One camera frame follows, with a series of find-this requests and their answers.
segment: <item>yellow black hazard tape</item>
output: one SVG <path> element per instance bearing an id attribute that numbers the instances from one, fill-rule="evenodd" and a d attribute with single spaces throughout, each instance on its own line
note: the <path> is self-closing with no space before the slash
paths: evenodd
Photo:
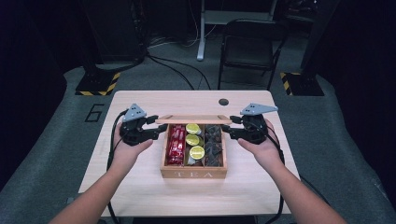
<path id="1" fill-rule="evenodd" d="M 306 78 L 300 73 L 280 73 L 286 94 L 290 96 L 324 96 L 314 77 Z"/>
<path id="2" fill-rule="evenodd" d="M 287 95 L 293 95 L 293 92 L 291 91 L 291 87 L 290 87 L 290 84 L 288 82 L 286 74 L 296 75 L 296 76 L 298 76 L 300 74 L 299 73 L 280 73 L 280 77 L 282 78 L 283 87 L 285 88 L 286 94 Z"/>
<path id="3" fill-rule="evenodd" d="M 113 92 L 114 88 L 116 87 L 119 77 L 120 77 L 120 73 L 117 73 L 116 75 L 114 75 L 114 77 L 112 78 L 111 83 L 108 86 L 106 91 L 76 91 L 76 95 L 86 95 L 86 96 L 109 95 L 109 94 L 111 94 L 111 92 Z"/>

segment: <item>black cable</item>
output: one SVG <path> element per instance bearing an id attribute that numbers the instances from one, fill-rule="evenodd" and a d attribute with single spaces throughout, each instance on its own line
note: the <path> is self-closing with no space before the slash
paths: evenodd
<path id="1" fill-rule="evenodd" d="M 186 64 L 186 63 L 181 63 L 181 62 L 178 62 L 178 61 L 175 61 L 175 60 L 160 58 L 160 57 L 153 56 L 153 55 L 149 55 L 149 57 L 152 57 L 152 58 L 155 58 L 155 59 L 158 59 L 158 60 L 167 61 L 167 62 L 169 62 L 169 63 L 178 63 L 178 64 L 185 65 L 185 66 L 188 66 L 188 67 L 194 69 L 195 71 L 197 71 L 198 73 L 201 74 L 201 78 L 203 77 L 203 78 L 205 79 L 205 82 L 206 82 L 207 87 L 208 87 L 210 90 L 212 90 L 212 89 L 210 88 L 210 85 L 209 85 L 209 82 L 207 81 L 206 76 L 205 76 L 204 73 L 202 73 L 198 68 L 196 68 L 196 67 L 194 67 L 194 66 L 192 66 L 192 65 Z"/>
<path id="2" fill-rule="evenodd" d="M 324 197 L 324 195 L 322 194 L 322 193 L 320 193 L 320 191 L 317 189 L 317 188 L 315 188 L 315 186 L 311 183 L 311 182 L 309 182 L 305 177 L 303 177 L 302 175 L 300 175 L 300 178 L 305 182 L 305 183 L 307 183 L 322 199 L 323 199 L 323 201 L 326 203 L 326 204 L 328 204 L 329 206 L 331 206 L 330 205 L 330 203 L 327 201 L 327 199 L 326 199 L 326 197 Z"/>
<path id="3" fill-rule="evenodd" d="M 110 151 L 109 151 L 109 153 L 108 153 L 108 159 L 107 159 L 107 167 L 106 167 L 106 170 L 107 170 L 107 171 L 108 171 L 108 169 L 109 169 L 110 166 L 111 166 L 111 162 L 113 162 L 114 151 L 116 150 L 117 145 L 118 145 L 119 142 L 121 141 L 121 140 L 120 140 L 120 141 L 116 144 L 116 146 L 113 147 L 114 132 L 116 131 L 116 127 L 117 127 L 117 124 L 118 124 L 118 122 L 119 122 L 120 117 L 124 116 L 124 115 L 126 114 L 127 111 L 128 111 L 128 110 L 124 110 L 124 111 L 122 111 L 121 113 L 119 113 L 119 115 L 118 115 L 118 116 L 116 117 L 116 119 L 114 120 L 113 128 L 112 128 L 112 130 L 111 130 Z M 118 220 L 117 217 L 116 217 L 116 214 L 114 213 L 113 206 L 111 205 L 111 202 L 108 202 L 107 208 L 108 208 L 108 211 L 110 212 L 111 218 L 113 219 L 114 223 L 120 224 L 119 220 Z"/>
<path id="4" fill-rule="evenodd" d="M 244 121 L 244 122 L 247 125 L 253 126 L 257 130 L 261 131 L 264 134 L 265 137 L 267 137 L 272 143 L 274 143 L 274 145 L 275 145 L 275 147 L 277 149 L 277 152 L 279 153 L 280 160 L 282 161 L 283 164 L 285 164 L 285 157 L 283 155 L 282 149 L 280 148 L 279 142 L 277 142 L 268 132 L 266 133 L 262 128 L 260 128 L 256 124 L 254 124 L 252 122 L 246 122 L 246 121 Z M 273 134 L 275 135 L 276 139 L 278 139 L 277 136 L 276 136 L 275 131 L 272 128 L 268 127 L 267 125 L 265 125 L 265 126 L 267 127 L 267 129 L 271 130 L 273 132 Z M 269 219 L 267 222 L 265 222 L 265 224 L 273 223 L 274 221 L 276 221 L 282 215 L 284 202 L 285 202 L 285 200 L 283 199 L 282 195 L 280 195 L 279 208 L 277 209 L 276 215 L 274 217 L 272 217 L 271 219 Z"/>
<path id="5" fill-rule="evenodd" d="M 148 56 L 148 58 L 150 58 L 150 59 L 151 59 L 152 61 L 154 61 L 155 63 L 158 63 L 158 64 L 160 64 L 160 65 L 163 65 L 163 66 L 165 66 L 165 67 L 168 67 L 168 68 L 172 69 L 172 70 L 173 70 L 174 72 L 176 72 L 179 76 L 181 76 L 181 78 L 183 78 L 183 79 L 186 81 L 186 83 L 190 86 L 191 90 L 194 91 L 194 87 L 191 85 L 191 83 L 187 80 L 187 78 L 186 78 L 181 72 L 177 71 L 175 68 L 173 68 L 173 67 L 171 67 L 171 66 L 169 66 L 169 65 L 167 65 L 167 64 L 158 62 L 157 60 L 155 60 L 155 59 L 154 59 L 153 57 L 151 57 L 150 55 L 147 55 L 147 56 Z"/>

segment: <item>black chair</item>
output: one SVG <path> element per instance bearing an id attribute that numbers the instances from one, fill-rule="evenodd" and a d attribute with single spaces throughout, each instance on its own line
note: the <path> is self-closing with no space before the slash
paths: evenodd
<path id="1" fill-rule="evenodd" d="M 271 71 L 267 84 L 269 91 L 277 60 L 287 36 L 288 27 L 280 21 L 238 19 L 228 22 L 222 36 L 218 90 L 220 90 L 221 82 L 230 82 L 221 79 L 223 67 L 226 66 L 261 70 L 262 77 L 265 72 Z M 246 82 L 232 81 L 231 83 L 262 86 Z"/>

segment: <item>chair leg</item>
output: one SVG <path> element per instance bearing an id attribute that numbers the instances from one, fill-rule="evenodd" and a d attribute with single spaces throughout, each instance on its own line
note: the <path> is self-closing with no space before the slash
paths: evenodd
<path id="1" fill-rule="evenodd" d="M 272 79 L 274 78 L 275 68 L 271 71 L 270 80 L 268 81 L 267 90 L 269 91 L 271 88 Z"/>
<path id="2" fill-rule="evenodd" d="M 220 62 L 218 90 L 220 90 L 220 85 L 221 85 L 221 74 L 222 74 L 222 71 L 223 71 L 223 64 L 222 64 L 222 62 Z"/>

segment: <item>wooden box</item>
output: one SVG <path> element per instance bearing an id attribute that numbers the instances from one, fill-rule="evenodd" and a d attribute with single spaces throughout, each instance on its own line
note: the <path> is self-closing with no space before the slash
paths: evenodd
<path id="1" fill-rule="evenodd" d="M 168 115 L 157 119 L 156 122 L 168 124 L 168 128 L 164 135 L 163 155 L 161 160 L 161 173 L 163 178 L 225 178 L 227 175 L 227 150 L 224 139 L 225 133 L 221 130 L 220 124 L 232 123 L 227 117 L 223 115 Z M 170 150 L 172 146 L 171 141 L 173 141 L 172 139 L 174 137 L 172 136 L 172 131 L 176 126 L 179 128 L 180 126 L 178 125 L 186 127 L 187 124 L 197 124 L 202 130 L 201 140 L 204 140 L 203 148 L 205 149 L 205 156 L 194 165 L 188 165 L 188 161 L 191 161 L 189 153 L 190 145 L 184 141 L 185 151 L 182 164 L 171 164 Z M 207 138 L 209 134 L 209 131 L 206 133 L 207 128 L 212 130 L 216 129 L 216 132 L 219 129 L 218 137 L 220 138 L 220 142 L 217 138 L 216 148 L 221 147 L 221 149 L 217 150 L 215 162 L 214 160 L 210 161 L 210 158 L 213 159 L 213 156 L 211 156 L 210 153 L 206 153 L 208 149 L 207 146 L 212 143 L 211 140 Z"/>

